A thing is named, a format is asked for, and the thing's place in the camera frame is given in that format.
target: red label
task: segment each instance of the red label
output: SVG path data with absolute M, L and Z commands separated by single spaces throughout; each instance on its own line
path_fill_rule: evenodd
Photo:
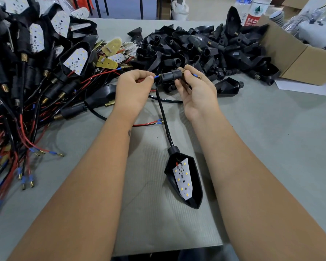
M 252 16 L 248 14 L 248 17 L 246 18 L 244 26 L 254 26 L 257 24 L 258 20 L 260 19 L 260 16 Z

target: bottle label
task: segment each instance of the bottle label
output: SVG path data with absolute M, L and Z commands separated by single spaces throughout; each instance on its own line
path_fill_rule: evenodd
M 236 0 L 236 3 L 250 4 L 252 0 Z
M 245 26 L 254 26 L 257 24 L 258 20 L 260 19 L 261 15 L 268 9 L 269 3 L 256 3 L 253 2 L 250 9 L 248 17 L 245 20 Z

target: forearm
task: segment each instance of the forearm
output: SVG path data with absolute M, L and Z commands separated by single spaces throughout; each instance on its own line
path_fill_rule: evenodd
M 121 210 L 131 121 L 111 114 L 9 260 L 109 260 Z
M 193 127 L 237 255 L 247 260 L 326 260 L 326 234 L 216 112 Z

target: plastic bottle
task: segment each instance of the plastic bottle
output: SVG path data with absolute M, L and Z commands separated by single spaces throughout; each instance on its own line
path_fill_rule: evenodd
M 237 8 L 240 19 L 242 21 L 242 25 L 245 22 L 246 16 L 248 15 L 248 11 L 251 7 L 252 0 L 236 0 L 234 7 Z
M 248 16 L 245 19 L 244 26 L 254 26 L 261 15 L 266 12 L 272 0 L 253 0 L 248 10 Z

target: person's right hand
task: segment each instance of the person's right hand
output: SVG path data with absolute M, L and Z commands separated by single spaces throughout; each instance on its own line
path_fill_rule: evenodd
M 216 87 L 203 73 L 190 65 L 186 65 L 184 76 L 192 90 L 181 79 L 175 80 L 175 86 L 181 95 L 185 114 L 190 122 L 203 119 L 209 114 L 212 115 L 220 111 L 216 97 Z

